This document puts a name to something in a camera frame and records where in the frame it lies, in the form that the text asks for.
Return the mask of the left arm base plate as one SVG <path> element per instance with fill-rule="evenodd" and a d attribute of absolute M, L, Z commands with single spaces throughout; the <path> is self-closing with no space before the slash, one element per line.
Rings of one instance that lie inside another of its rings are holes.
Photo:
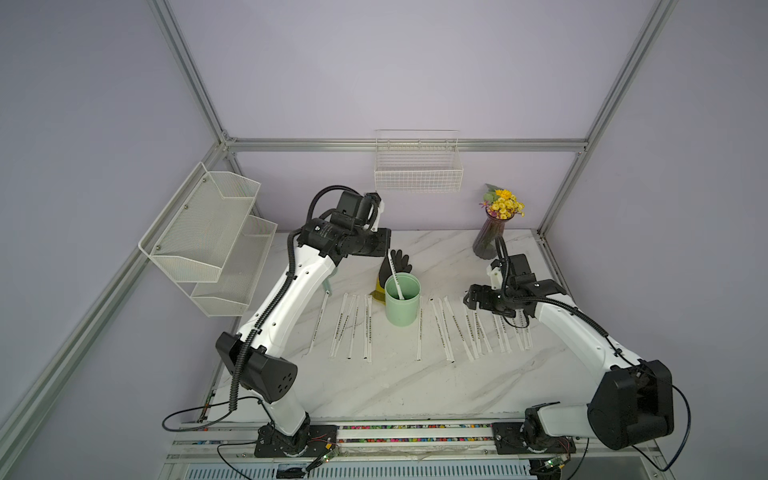
<path fill-rule="evenodd" d="M 273 425 L 267 424 L 258 430 L 254 456 L 315 458 L 326 453 L 329 450 L 328 445 L 334 447 L 337 444 L 338 431 L 337 425 L 309 424 L 300 427 L 293 436 L 288 436 Z"/>

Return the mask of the straw eighteenth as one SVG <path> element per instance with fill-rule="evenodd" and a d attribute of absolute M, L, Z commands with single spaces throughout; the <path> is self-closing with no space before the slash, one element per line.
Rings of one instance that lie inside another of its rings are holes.
<path fill-rule="evenodd" d="M 348 301 L 346 303 L 346 311 L 345 316 L 343 317 L 343 322 L 341 323 L 341 328 L 339 330 L 338 336 L 336 338 L 336 345 L 333 350 L 333 356 L 336 357 L 338 355 L 338 352 L 340 350 L 342 340 L 344 333 L 347 329 L 347 326 L 351 320 L 352 314 L 354 313 L 357 305 L 358 295 L 353 294 L 351 297 L 348 298 Z"/>

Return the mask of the straw sixteenth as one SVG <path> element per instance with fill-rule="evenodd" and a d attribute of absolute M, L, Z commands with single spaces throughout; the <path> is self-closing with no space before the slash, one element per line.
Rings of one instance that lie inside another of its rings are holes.
<path fill-rule="evenodd" d="M 320 325 L 321 325 L 321 323 L 323 321 L 325 310 L 326 310 L 327 303 L 328 303 L 328 300 L 329 300 L 330 296 L 331 296 L 330 292 L 328 290 L 325 290 L 324 295 L 322 297 L 322 303 L 320 305 L 320 309 L 319 309 L 319 312 L 318 312 L 318 315 L 317 315 L 317 318 L 316 318 L 316 321 L 315 321 L 315 325 L 314 325 L 314 329 L 313 329 L 313 332 L 312 332 L 312 336 L 311 336 L 310 344 L 309 344 L 309 347 L 308 347 L 307 355 L 309 355 L 313 351 L 314 346 L 316 344 L 316 339 L 317 339 L 319 327 L 320 327 Z"/>

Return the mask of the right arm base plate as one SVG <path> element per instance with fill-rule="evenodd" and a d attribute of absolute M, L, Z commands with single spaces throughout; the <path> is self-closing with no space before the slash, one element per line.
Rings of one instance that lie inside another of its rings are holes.
<path fill-rule="evenodd" d="M 491 424 L 492 438 L 499 455 L 572 454 L 576 452 L 568 437 L 552 437 L 534 422 L 502 421 Z"/>

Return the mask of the straw seventeenth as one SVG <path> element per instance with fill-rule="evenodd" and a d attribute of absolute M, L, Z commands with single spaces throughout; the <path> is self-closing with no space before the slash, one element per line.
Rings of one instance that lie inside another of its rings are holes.
<path fill-rule="evenodd" d="M 390 266 L 390 270 L 391 270 L 391 278 L 392 278 L 392 281 L 393 281 L 393 283 L 394 283 L 394 285 L 396 287 L 398 299 L 399 300 L 404 300 L 403 292 L 402 292 L 399 280 L 397 278 L 397 270 L 395 268 L 395 262 L 394 262 L 394 260 L 395 260 L 395 253 L 396 252 L 394 250 L 392 250 L 390 252 L 390 254 L 389 254 L 389 257 L 388 257 L 388 262 L 389 262 L 389 266 Z"/>

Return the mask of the straw thirteenth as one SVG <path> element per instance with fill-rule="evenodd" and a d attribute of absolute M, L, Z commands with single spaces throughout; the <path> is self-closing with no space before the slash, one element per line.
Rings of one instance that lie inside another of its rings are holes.
<path fill-rule="evenodd" d="M 366 361 L 372 363 L 372 295 L 366 295 Z"/>

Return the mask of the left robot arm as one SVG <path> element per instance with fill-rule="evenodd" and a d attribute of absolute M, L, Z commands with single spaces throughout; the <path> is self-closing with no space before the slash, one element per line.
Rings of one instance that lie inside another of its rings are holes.
<path fill-rule="evenodd" d="M 379 225 L 385 204 L 376 192 L 343 186 L 319 191 L 303 226 L 287 236 L 288 264 L 255 314 L 235 333 L 222 333 L 215 348 L 231 376 L 227 412 L 247 390 L 260 401 L 269 422 L 259 443 L 298 456 L 310 442 L 311 419 L 292 388 L 298 367 L 283 353 L 297 321 L 323 282 L 349 256 L 383 258 L 391 231 Z"/>

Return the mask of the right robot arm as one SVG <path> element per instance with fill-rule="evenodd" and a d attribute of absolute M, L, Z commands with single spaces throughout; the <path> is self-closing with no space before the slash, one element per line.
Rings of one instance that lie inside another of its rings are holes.
<path fill-rule="evenodd" d="M 669 368 L 624 348 L 585 314 L 553 279 L 538 279 L 523 254 L 509 254 L 502 237 L 494 240 L 496 258 L 487 285 L 471 285 L 463 299 L 508 324 L 520 318 L 548 327 L 590 374 L 594 392 L 584 404 L 541 403 L 525 411 L 512 445 L 543 454 L 571 448 L 577 438 L 596 439 L 618 451 L 669 436 L 674 431 L 674 399 L 682 391 Z"/>

